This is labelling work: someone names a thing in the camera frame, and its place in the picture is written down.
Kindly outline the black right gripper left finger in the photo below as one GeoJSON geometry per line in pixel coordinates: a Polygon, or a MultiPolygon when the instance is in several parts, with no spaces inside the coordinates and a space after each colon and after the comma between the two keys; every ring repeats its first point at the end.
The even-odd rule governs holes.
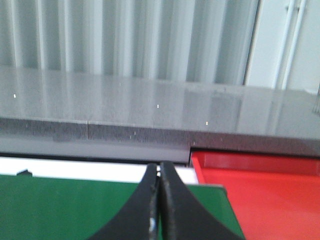
{"type": "Polygon", "coordinates": [[[90,240],[156,240],[159,230],[159,177],[149,163],[137,188],[117,214],[90,240]]]}

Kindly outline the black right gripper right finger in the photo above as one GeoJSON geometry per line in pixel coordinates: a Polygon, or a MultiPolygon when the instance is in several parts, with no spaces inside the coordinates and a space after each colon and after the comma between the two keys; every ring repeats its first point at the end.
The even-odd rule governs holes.
{"type": "Polygon", "coordinates": [[[164,240],[240,240],[192,194],[172,162],[160,163],[159,207],[164,240]]]}

